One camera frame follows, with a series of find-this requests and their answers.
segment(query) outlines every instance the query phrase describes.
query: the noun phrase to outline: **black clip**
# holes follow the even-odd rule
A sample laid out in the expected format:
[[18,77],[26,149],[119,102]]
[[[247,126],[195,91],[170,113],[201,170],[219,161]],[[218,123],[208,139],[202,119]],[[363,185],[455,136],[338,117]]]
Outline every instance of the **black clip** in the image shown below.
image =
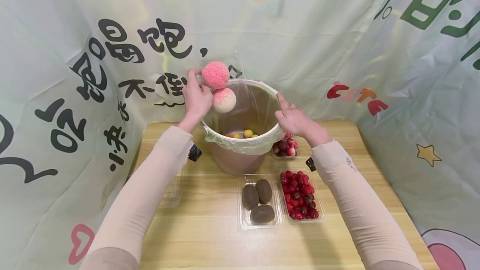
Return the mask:
[[198,149],[198,147],[195,144],[193,144],[193,146],[190,148],[190,152],[188,153],[188,159],[196,162],[201,155],[202,155],[202,151]]
[[232,70],[235,72],[235,77],[230,75],[230,78],[239,78],[243,74],[241,71],[237,70],[237,68],[233,67],[233,65],[228,66],[228,72]]
[[308,168],[310,169],[310,171],[317,171],[317,168],[315,168],[315,162],[313,162],[313,159],[310,157],[310,159],[308,159],[305,164],[308,166]]

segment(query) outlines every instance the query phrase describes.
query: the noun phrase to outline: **bin rim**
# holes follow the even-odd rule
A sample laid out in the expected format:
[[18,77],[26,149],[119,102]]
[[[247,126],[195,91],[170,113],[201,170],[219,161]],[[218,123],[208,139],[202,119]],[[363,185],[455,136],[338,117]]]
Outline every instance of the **bin rim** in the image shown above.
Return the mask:
[[[246,83],[247,85],[250,85],[250,86],[257,86],[257,87],[264,87],[266,89],[268,89],[269,91],[271,91],[275,96],[277,95],[278,91],[275,90],[274,88],[272,88],[271,86],[269,86],[268,84],[264,83],[263,81],[259,81],[259,80],[247,80],[246,78],[234,78],[234,79],[231,79],[228,81],[228,85],[230,84],[233,84],[233,83],[236,83],[236,82],[241,82],[241,83]],[[222,135],[222,134],[219,134],[218,132],[214,131],[212,128],[210,128],[206,123],[205,121],[201,121],[202,123],[202,127],[208,132],[208,133],[212,133],[214,135],[217,135],[218,137],[223,137],[227,140],[234,140],[234,141],[238,141],[238,142],[248,142],[250,140],[255,140],[257,138],[261,138],[263,135],[267,135],[271,132],[273,132],[274,130],[276,130],[277,128],[280,127],[280,124],[277,122],[277,124],[275,124],[269,131],[267,131],[265,134],[261,134],[259,135],[258,137],[251,137],[251,138],[246,138],[246,139],[237,139],[237,138],[232,138],[232,137],[226,137],[225,135]]]

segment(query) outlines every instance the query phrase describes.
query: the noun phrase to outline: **beige arm sleeve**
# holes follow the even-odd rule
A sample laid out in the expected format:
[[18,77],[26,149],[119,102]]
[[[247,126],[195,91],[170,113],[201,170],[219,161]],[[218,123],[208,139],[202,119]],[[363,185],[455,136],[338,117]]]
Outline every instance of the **beige arm sleeve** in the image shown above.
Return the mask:
[[165,131],[115,198],[85,260],[98,249],[113,247],[140,262],[145,233],[168,184],[185,165],[192,145],[192,135],[180,128],[171,126]]
[[332,191],[365,268],[391,269],[382,265],[393,261],[395,269],[423,269],[395,219],[343,147],[333,140],[312,152],[317,172]]

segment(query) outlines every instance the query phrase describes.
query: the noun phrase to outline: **clear plastic tray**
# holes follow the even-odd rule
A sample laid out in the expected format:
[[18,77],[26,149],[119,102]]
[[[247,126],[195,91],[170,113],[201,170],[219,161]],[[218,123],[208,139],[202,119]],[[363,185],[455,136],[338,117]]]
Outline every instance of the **clear plastic tray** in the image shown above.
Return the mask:
[[295,151],[297,152],[297,155],[294,155],[294,156],[277,156],[277,154],[275,154],[273,152],[273,146],[272,146],[272,149],[270,150],[270,152],[272,153],[272,156],[275,157],[275,159],[281,159],[281,160],[283,160],[283,159],[298,159],[299,157],[301,157],[300,147],[298,147]]
[[[267,179],[272,187],[272,200],[269,201],[268,205],[271,205],[273,210],[275,211],[275,218],[268,223],[265,224],[257,224],[253,223],[250,220],[250,210],[247,210],[243,207],[242,201],[242,190],[245,185],[255,185],[257,181],[260,179]],[[281,207],[280,207],[280,200],[278,197],[278,187],[275,183],[274,179],[272,178],[271,174],[246,174],[243,176],[243,179],[239,181],[238,184],[238,206],[239,206],[239,218],[240,218],[240,229],[260,229],[260,228],[275,228],[280,225],[282,221],[281,217]]]
[[[294,220],[290,216],[288,216],[287,203],[285,201],[285,197],[284,197],[284,194],[283,194],[283,187],[282,187],[282,183],[281,183],[281,179],[280,179],[280,174],[284,171],[287,171],[287,170],[290,170],[293,173],[297,173],[297,172],[301,171],[304,174],[309,176],[309,182],[312,185],[312,187],[315,189],[315,193],[313,193],[315,199],[313,201],[315,201],[316,209],[318,211],[318,218],[317,219]],[[288,219],[288,222],[297,224],[297,223],[317,223],[317,222],[324,222],[325,221],[325,218],[326,218],[325,209],[323,208],[322,201],[320,200],[320,197],[318,196],[318,189],[316,187],[315,180],[312,177],[312,172],[310,172],[309,169],[282,169],[277,173],[275,181],[276,181],[276,185],[277,185],[277,188],[278,188],[278,197],[279,197],[279,201],[281,203],[280,206],[281,206],[281,209],[282,209],[282,215]]]
[[230,71],[230,78],[244,78],[245,72],[243,70],[243,63],[237,52],[234,52],[233,55],[228,56],[216,56],[203,58],[197,62],[197,69],[202,70],[205,65],[212,61],[221,61],[227,65],[228,70]]
[[159,209],[171,209],[180,204],[180,185],[183,179],[183,170],[177,173],[173,181],[168,185],[167,191],[162,198]]

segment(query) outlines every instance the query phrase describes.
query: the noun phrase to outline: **pink heart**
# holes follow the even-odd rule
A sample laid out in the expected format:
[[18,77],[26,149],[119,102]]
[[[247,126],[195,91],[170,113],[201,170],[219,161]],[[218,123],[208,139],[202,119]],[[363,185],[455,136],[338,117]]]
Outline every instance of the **pink heart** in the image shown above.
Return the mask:
[[[89,237],[89,239],[85,247],[80,252],[80,254],[77,255],[78,248],[80,248],[80,245],[82,244],[82,241],[77,235],[79,232],[85,233]],[[79,224],[73,228],[70,238],[72,239],[73,248],[68,257],[68,263],[70,265],[75,265],[87,254],[87,251],[90,248],[93,242],[93,239],[95,238],[95,233],[88,226],[84,224]]]

